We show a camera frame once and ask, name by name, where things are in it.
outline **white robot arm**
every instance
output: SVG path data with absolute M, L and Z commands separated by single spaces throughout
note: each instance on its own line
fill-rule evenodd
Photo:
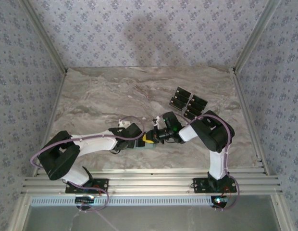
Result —
M 68 139 L 74 141 L 56 145 L 42 152 L 38 158 L 50 180 L 63 179 L 77 185 L 85 185 L 91 175 L 85 167 L 75 164 L 75 160 L 80 156 L 101 150 L 109 150 L 116 154 L 126 148 L 144 147 L 148 143 L 164 143 L 168 139 L 173 139 L 176 143 L 185 143 L 200 137 L 210 150 L 211 165 L 208 177 L 219 181 L 227 174 L 226 148 L 235 133 L 230 125 L 212 111 L 206 112 L 203 117 L 208 118 L 195 119 L 183 127 L 174 113 L 168 112 L 163 115 L 166 127 L 159 129 L 155 123 L 154 129 L 146 134 L 143 134 L 134 123 L 126 128 L 110 128 L 101 133 L 85 136 L 69 135 L 67 131 L 61 131 L 46 146 Z

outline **yellow block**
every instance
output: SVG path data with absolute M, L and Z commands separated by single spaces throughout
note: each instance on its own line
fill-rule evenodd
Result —
M 154 143 L 153 141 L 146 140 L 146 134 L 143 136 L 143 141 L 146 143 Z

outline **enclosure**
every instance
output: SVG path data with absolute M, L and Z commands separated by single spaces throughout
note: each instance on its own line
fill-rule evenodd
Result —
M 30 166 L 61 130 L 185 116 L 169 104 L 177 87 L 236 132 L 233 209 L 190 187 L 210 167 L 196 138 L 79 157 L 109 179 L 102 216 Z M 103 216 L 118 230 L 298 230 L 298 0 L 0 0 L 0 230 L 113 230 Z

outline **wire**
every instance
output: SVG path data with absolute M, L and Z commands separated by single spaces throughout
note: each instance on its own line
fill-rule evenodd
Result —
M 228 209 L 234 207 L 234 206 L 237 204 L 237 202 L 238 202 L 238 200 L 239 200 L 239 198 L 240 198 L 240 186 L 239 186 L 237 180 L 236 180 L 233 176 L 230 176 L 230 174 L 228 173 L 228 149 L 229 149 L 230 142 L 231 142 L 231 133 L 230 133 L 229 127 L 226 125 L 226 123 L 225 123 L 222 119 L 220 119 L 219 117 L 217 117 L 217 116 L 215 116 L 215 115 L 202 114 L 202 115 L 200 115 L 200 116 L 197 116 L 195 119 L 191 120 L 187 125 L 190 125 L 190 124 L 193 123 L 196 119 L 203 119 L 203 118 L 205 118 L 205 117 L 209 117 L 209 118 L 213 118 L 213 119 L 218 120 L 218 121 L 225 127 L 226 132 L 227 132 L 227 136 L 228 136 L 227 144 L 226 144 L 226 146 L 225 146 L 224 169 L 226 170 L 226 175 L 227 175 L 229 178 L 231 178 L 231 179 L 235 182 L 235 184 L 236 184 L 236 186 L 237 186 L 237 197 L 236 197 L 235 201 L 234 201 L 230 206 L 228 206 L 228 207 L 226 207 L 226 208 L 222 208 L 222 207 L 219 207 L 219 206 L 218 206 L 218 208 L 219 208 L 221 211 L 224 211 L 224 210 L 228 210 Z
M 119 231 L 113 224 L 111 224 L 99 211 L 96 211 L 96 213 L 106 222 L 109 226 L 111 226 L 115 231 Z
M 107 204 L 109 203 L 109 201 L 110 201 L 110 195 L 109 195 L 109 193 L 108 193 L 106 190 L 102 189 L 102 188 L 96 188 L 96 187 L 84 187 L 84 186 L 81 186 L 81 185 L 77 185 L 77 184 L 75 184 L 75 183 L 73 183 L 73 182 L 71 182 L 71 181 L 69 181 L 69 183 L 72 184 L 74 187 L 77 187 L 77 188 L 79 188 L 79 189 L 88 189 L 88 190 L 97 190 L 97 191 L 101 191 L 101 192 L 105 193 L 106 196 L 107 196 L 104 205 L 103 205 L 102 207 L 100 207 L 100 208 L 91 209 L 91 210 L 82 210 L 82 207 L 85 206 L 85 205 L 88 205 L 88 204 L 81 204 L 81 206 L 80 206 L 80 208 L 79 208 L 79 210 L 80 210 L 81 212 L 84 212 L 84 213 L 98 212 L 98 211 L 104 209 L 104 208 L 107 206 Z
M 55 142 L 53 144 L 50 144 L 49 146 L 47 147 L 44 147 L 43 149 L 41 149 L 39 152 L 37 152 L 36 154 L 34 154 L 31 158 L 30 158 L 30 163 L 37 167 L 37 168 L 40 168 L 40 169 L 43 169 L 43 166 L 40 166 L 40 165 L 37 165 L 34 160 L 43 152 L 45 152 L 46 150 L 50 149 L 50 148 L 53 148 L 59 144 L 63 144 L 63 143 L 68 143 L 68 142 L 72 142 L 72 141 L 84 141 L 84 140 L 90 140 L 90 139 L 94 139 L 94 138 L 104 138 L 104 137 L 111 137 L 111 138 L 117 138 L 117 139 L 121 139 L 121 140 L 124 140 L 124 141 L 134 141 L 134 140 L 138 140 L 139 138 L 141 138 L 144 133 L 145 133 L 145 125 L 143 123 L 143 121 L 141 121 L 139 118 L 137 118 L 136 116 L 133 116 L 133 115 L 130 115 L 130 116 L 126 116 L 125 118 L 121 119 L 121 120 L 124 120 L 126 118 L 134 118 L 134 119 L 137 119 L 141 125 L 142 125 L 142 132 L 140 135 L 134 137 L 134 138 L 126 138 L 126 137 L 121 137 L 121 136 L 115 136 L 115 135 L 107 135 L 107 134 L 99 134 L 99 135 L 91 135 L 91 136 L 85 136 L 85 137 L 82 137 L 82 138 L 71 138 L 71 139 L 67 139 L 67 140 L 63 140 L 63 141 L 58 141 L 58 142 Z
M 230 199 L 231 198 L 231 191 L 230 191 L 230 189 L 227 186 L 224 188 L 224 192 L 221 195 L 221 197 L 226 193 L 226 191 L 228 191 L 230 193 L 230 195 L 229 195 L 229 199 Z

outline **wallpaper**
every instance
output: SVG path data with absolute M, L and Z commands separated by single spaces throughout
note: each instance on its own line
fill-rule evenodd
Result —
M 42 143 L 62 74 L 16 0 L 0 0 L 0 231 Z
M 298 229 L 298 0 L 283 0 L 239 74 Z
M 30 0 L 66 67 L 233 66 L 267 0 Z

